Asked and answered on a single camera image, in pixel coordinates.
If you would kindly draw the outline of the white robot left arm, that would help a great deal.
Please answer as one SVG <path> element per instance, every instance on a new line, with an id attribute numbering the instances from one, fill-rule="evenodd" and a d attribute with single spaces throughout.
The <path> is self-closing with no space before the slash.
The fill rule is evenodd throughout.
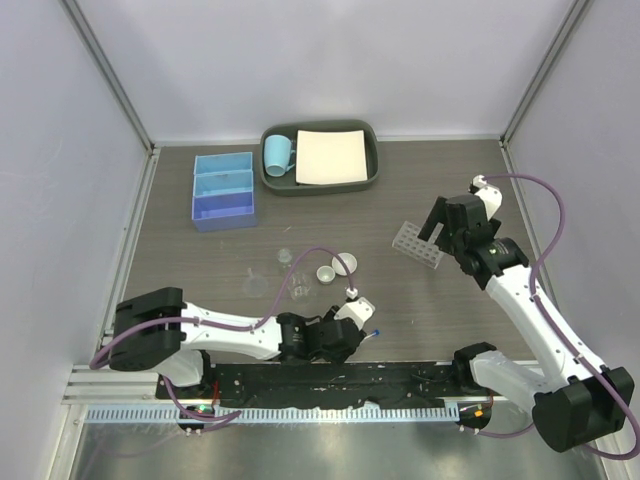
<path id="1" fill-rule="evenodd" d="M 200 399 L 213 385 L 213 375 L 205 368 L 207 353 L 340 364 L 365 339 L 365 324 L 374 312 L 367 299 L 350 296 L 319 318 L 285 312 L 263 321 L 199 307 L 184 301 L 181 289 L 166 287 L 117 306 L 114 345 L 106 361 L 115 371 L 155 372 L 190 398 Z"/>

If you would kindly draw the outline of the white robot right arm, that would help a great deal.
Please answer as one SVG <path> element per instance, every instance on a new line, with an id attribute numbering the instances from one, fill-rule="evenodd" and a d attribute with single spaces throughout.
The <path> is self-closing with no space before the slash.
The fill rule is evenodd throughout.
<path id="1" fill-rule="evenodd" d="M 543 291 L 530 291 L 532 269 L 520 247 L 499 238 L 498 202 L 480 194 L 438 197 L 420 230 L 507 314 L 536 358 L 534 372 L 481 342 L 454 354 L 451 380 L 465 395 L 486 388 L 530 414 L 546 444 L 565 452 L 620 431 L 635 387 L 623 367 L 610 369 L 571 331 Z"/>

